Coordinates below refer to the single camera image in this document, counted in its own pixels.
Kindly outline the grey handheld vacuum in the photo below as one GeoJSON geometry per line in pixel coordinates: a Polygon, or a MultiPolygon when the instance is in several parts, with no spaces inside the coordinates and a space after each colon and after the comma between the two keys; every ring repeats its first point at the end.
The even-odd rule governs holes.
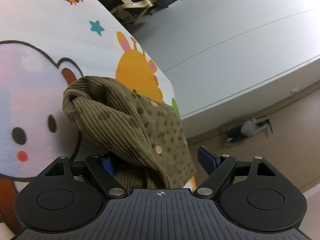
{"type": "Polygon", "coordinates": [[[273,129],[269,118],[263,117],[259,119],[253,118],[244,122],[240,126],[233,127],[227,133],[227,142],[236,143],[255,136],[256,134],[270,128],[271,133],[273,129]]]}

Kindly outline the white wardrobe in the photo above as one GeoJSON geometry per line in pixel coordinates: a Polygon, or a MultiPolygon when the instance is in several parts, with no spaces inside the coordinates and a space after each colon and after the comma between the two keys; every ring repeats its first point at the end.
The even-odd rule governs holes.
{"type": "Polygon", "coordinates": [[[319,0],[182,0],[129,32],[187,119],[319,58],[319,0]]]}

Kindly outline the cartoon animal play mat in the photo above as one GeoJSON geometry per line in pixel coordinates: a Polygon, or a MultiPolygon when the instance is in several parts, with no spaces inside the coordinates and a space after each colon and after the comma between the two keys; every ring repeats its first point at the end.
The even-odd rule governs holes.
{"type": "Polygon", "coordinates": [[[1,239],[21,229],[14,200],[29,181],[93,148],[64,115],[64,90],[118,74],[152,103],[177,106],[169,79],[98,0],[1,0],[1,239]]]}

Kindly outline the brown corduroy dotted garment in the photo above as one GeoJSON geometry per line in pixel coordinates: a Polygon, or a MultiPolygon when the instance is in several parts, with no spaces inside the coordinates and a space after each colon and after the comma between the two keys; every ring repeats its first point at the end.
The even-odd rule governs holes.
{"type": "Polygon", "coordinates": [[[196,169],[182,122],[169,105],[109,77],[86,76],[63,94],[68,119],[107,149],[114,178],[127,190],[183,188],[196,169]]]}

